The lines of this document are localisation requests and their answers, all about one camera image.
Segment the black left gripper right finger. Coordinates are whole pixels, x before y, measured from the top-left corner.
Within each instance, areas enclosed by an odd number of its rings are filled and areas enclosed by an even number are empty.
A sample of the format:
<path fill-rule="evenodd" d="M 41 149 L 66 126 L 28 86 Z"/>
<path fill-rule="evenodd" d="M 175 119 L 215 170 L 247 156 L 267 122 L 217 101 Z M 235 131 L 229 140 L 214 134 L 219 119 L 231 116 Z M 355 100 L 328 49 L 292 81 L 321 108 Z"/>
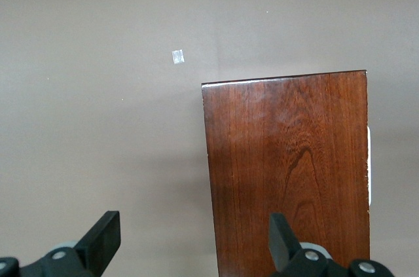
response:
<path fill-rule="evenodd" d="M 276 271 L 273 276 L 391 276 L 383 264 L 354 259 L 347 267 L 336 263 L 322 246 L 299 242 L 285 216 L 272 213 L 269 219 L 268 247 Z"/>

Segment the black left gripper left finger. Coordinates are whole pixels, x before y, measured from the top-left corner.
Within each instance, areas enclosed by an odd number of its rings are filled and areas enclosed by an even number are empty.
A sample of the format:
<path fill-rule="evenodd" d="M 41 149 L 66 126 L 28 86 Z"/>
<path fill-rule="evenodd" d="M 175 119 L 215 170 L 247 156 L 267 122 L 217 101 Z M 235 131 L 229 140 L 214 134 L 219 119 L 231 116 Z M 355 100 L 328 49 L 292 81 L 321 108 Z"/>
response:
<path fill-rule="evenodd" d="M 1 258 L 2 276 L 102 276 L 120 247 L 120 213 L 107 211 L 73 247 L 60 247 L 24 267 Z"/>

